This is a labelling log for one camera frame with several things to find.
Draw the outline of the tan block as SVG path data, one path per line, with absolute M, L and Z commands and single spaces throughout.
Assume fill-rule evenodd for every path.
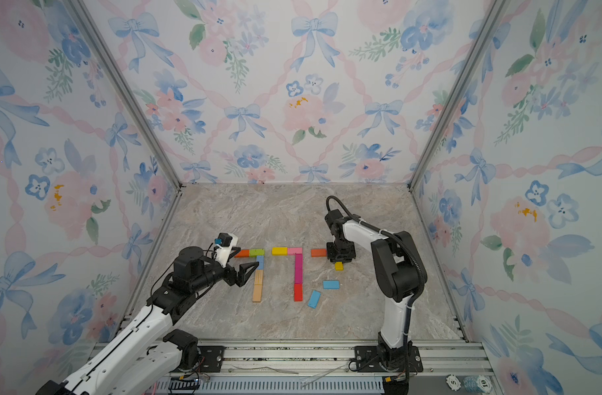
M 255 286 L 263 286 L 263 280 L 264 280 L 264 270 L 263 269 L 256 270 L 255 276 L 254 276 L 254 285 Z
M 253 286 L 252 302 L 261 303 L 263 297 L 263 285 L 256 284 Z

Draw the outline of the orange block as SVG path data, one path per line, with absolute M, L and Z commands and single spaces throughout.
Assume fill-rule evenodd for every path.
M 241 250 L 237 255 L 236 258 L 249 258 L 250 255 L 250 250 Z
M 311 256 L 313 258 L 323 258 L 327 256 L 327 250 L 326 249 L 313 249 L 311 250 Z

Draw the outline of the light blue block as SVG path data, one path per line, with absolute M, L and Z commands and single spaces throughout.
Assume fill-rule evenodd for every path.
M 264 255 L 259 255 L 256 257 L 257 261 L 258 261 L 258 270 L 263 270 L 265 268 L 265 256 Z

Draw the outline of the green block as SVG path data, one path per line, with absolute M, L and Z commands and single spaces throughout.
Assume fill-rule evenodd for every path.
M 263 250 L 263 249 L 249 250 L 250 257 L 258 257 L 258 256 L 264 256 L 264 255 L 265 255 L 265 250 Z

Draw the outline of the magenta block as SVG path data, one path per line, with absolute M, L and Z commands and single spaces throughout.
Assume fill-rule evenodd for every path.
M 301 253 L 296 253 L 295 255 L 295 270 L 297 272 L 301 272 L 302 271 L 302 265 L 303 265 L 303 256 Z
M 294 272 L 294 283 L 302 284 L 303 283 L 303 271 L 302 268 L 296 268 Z

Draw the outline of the pink block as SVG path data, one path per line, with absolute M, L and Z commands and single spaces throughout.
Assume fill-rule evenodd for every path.
M 303 251 L 303 248 L 301 248 L 301 247 L 288 248 L 287 254 L 288 255 L 302 254 L 302 251 Z

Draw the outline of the red block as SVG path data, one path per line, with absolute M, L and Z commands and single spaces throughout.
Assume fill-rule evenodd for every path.
M 302 302 L 303 301 L 303 289 L 301 283 L 294 284 L 294 301 Z

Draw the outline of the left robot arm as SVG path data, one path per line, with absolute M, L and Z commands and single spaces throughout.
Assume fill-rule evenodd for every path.
M 257 262 L 238 268 L 229 260 L 238 247 L 187 247 L 174 258 L 159 288 L 136 317 L 103 350 L 62 382 L 40 394 L 140 394 L 174 370 L 192 373 L 205 361 L 198 338 L 175 324 L 219 282 L 245 286 Z

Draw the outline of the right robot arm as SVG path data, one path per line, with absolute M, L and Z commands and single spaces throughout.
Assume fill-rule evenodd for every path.
M 414 302 L 424 292 L 428 274 L 410 233 L 392 233 L 361 217 L 330 210 L 325 221 L 333 240 L 327 243 L 332 263 L 349 263 L 361 247 L 372 255 L 376 283 L 385 299 L 384 321 L 374 358 L 388 371 L 409 370 L 409 328 Z

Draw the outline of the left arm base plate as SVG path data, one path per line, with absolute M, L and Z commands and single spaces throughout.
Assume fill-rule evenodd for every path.
M 198 373 L 220 373 L 224 346 L 191 346 L 182 352 L 179 370 Z

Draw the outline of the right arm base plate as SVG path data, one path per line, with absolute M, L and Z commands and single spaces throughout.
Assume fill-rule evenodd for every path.
M 353 352 L 354 357 L 350 360 L 349 370 L 356 373 L 397 375 L 406 370 L 410 374 L 424 371 L 419 349 L 411 343 L 407 345 L 405 352 L 399 351 L 397 355 L 380 352 L 378 346 L 356 346 Z

